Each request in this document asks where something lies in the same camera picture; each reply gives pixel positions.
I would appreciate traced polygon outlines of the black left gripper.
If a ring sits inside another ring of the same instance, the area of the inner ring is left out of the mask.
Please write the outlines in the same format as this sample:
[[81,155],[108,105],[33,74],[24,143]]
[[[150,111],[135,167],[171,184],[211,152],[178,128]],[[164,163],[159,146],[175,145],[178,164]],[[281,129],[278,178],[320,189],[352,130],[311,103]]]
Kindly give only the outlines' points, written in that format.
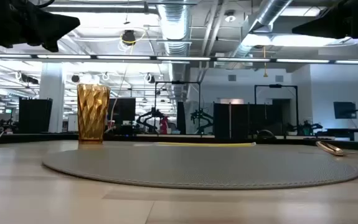
[[41,45],[58,52],[58,40],[80,25],[77,17],[41,10],[29,0],[0,0],[0,46]]

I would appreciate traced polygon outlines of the gold spoon with green handle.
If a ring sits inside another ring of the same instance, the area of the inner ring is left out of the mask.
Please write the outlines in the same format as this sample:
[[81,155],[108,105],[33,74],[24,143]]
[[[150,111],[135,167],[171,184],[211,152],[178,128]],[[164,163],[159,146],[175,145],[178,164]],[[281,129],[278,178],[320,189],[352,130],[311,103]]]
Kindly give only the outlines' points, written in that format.
[[316,146],[333,156],[346,157],[350,155],[358,155],[358,152],[344,152],[343,149],[323,141],[316,141]]

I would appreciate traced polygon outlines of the white building column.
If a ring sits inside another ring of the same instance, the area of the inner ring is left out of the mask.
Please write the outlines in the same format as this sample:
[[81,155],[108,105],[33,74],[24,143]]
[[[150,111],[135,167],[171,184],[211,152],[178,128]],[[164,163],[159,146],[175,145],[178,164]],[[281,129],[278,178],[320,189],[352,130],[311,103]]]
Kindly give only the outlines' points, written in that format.
[[40,99],[52,99],[49,132],[61,133],[64,113],[65,78],[61,63],[43,63],[40,76]]

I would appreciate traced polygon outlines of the black room partition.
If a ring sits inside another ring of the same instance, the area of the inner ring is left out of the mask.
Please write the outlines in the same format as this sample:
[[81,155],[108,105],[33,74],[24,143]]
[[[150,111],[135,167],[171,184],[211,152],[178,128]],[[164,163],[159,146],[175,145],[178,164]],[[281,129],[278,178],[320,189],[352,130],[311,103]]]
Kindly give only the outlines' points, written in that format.
[[52,99],[20,99],[18,129],[23,134],[49,131]]

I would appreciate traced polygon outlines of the amber glass cup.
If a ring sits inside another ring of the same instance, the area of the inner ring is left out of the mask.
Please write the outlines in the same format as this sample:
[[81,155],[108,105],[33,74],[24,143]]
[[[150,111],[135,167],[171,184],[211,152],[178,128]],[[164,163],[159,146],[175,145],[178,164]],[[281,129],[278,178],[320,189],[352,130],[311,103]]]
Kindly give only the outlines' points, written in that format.
[[110,88],[105,85],[77,85],[78,140],[103,142],[110,99]]

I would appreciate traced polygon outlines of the black folding partition panels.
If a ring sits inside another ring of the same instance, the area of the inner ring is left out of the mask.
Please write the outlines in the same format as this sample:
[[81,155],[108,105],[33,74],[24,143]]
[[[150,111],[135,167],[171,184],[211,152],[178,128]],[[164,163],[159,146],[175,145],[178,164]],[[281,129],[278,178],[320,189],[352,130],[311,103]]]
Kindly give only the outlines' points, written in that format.
[[213,112],[213,134],[217,139],[255,139],[267,131],[275,136],[286,134],[278,105],[215,103]]

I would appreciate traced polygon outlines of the red background object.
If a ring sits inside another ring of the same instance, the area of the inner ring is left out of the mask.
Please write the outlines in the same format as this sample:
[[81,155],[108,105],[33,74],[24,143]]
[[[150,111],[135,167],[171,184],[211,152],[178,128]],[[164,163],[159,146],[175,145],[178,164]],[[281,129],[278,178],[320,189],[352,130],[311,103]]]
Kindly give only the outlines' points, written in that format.
[[160,119],[160,122],[159,122],[159,133],[160,134],[167,134],[168,132],[168,125],[169,123],[169,119],[167,116],[164,116],[163,118]]

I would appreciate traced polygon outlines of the grey round woven placemat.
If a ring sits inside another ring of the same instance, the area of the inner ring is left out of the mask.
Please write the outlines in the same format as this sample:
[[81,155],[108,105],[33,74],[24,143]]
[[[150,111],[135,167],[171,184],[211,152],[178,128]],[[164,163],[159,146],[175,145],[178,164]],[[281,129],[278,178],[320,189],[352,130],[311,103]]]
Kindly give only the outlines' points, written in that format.
[[135,146],[47,154],[49,169],[115,184],[202,190],[289,189],[358,179],[358,168],[300,146]]

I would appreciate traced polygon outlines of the silver ventilation duct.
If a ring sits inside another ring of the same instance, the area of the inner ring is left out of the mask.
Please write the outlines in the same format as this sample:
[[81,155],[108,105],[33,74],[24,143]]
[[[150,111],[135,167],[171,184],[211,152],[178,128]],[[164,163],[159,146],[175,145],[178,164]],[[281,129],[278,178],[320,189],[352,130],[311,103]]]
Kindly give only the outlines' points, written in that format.
[[187,56],[189,44],[190,6],[189,0],[164,0],[157,5],[160,26],[169,56]]
[[263,0],[257,12],[249,15],[243,22],[241,32],[243,39],[232,52],[231,57],[242,58],[249,54],[257,44],[253,42],[257,33],[269,34],[273,30],[273,23],[290,5],[292,0]]

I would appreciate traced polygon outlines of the long rail with LED lights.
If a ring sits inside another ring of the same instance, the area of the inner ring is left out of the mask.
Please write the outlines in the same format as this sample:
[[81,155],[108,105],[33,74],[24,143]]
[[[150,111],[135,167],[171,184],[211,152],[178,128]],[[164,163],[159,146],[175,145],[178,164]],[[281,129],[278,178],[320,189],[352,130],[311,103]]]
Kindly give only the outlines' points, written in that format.
[[358,65],[358,60],[323,60],[291,58],[230,58],[230,57],[185,57],[185,56],[141,56],[141,55],[66,55],[66,54],[0,54],[6,60],[62,60],[73,62],[122,61],[122,62],[223,62],[223,63],[309,63]]

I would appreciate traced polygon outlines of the black metal stand frame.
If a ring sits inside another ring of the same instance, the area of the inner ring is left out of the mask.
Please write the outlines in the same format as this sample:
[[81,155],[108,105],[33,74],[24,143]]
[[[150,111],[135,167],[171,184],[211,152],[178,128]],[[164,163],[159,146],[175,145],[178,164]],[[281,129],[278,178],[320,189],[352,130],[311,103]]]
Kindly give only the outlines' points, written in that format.
[[167,134],[195,135],[198,120],[191,121],[191,113],[201,109],[201,84],[191,81],[160,81],[154,84],[153,109],[169,119]]
[[281,85],[281,84],[269,84],[269,85],[254,85],[253,94],[254,94],[254,105],[257,105],[257,88],[258,87],[267,87],[267,88],[294,88],[295,90],[295,108],[296,108],[296,127],[299,127],[299,98],[298,98],[298,86],[297,85]]

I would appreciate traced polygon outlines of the dark wall-side monitor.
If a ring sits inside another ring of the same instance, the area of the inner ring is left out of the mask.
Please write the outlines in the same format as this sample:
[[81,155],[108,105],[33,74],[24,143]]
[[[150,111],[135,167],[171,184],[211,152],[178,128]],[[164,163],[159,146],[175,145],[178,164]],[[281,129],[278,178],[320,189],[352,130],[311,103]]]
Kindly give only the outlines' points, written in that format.
[[356,104],[353,102],[335,101],[334,115],[336,119],[355,119],[357,118]]

